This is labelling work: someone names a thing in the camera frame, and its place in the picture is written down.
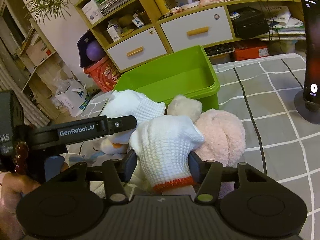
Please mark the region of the person's left hand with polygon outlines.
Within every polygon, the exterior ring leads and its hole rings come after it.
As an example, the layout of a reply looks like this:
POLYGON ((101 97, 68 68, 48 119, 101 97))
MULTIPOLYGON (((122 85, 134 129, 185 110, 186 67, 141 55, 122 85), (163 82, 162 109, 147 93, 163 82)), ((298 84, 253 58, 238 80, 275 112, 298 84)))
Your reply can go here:
POLYGON ((16 207, 23 194, 28 194, 41 184, 26 175, 1 174, 1 239, 21 239, 23 230, 16 217, 16 207))

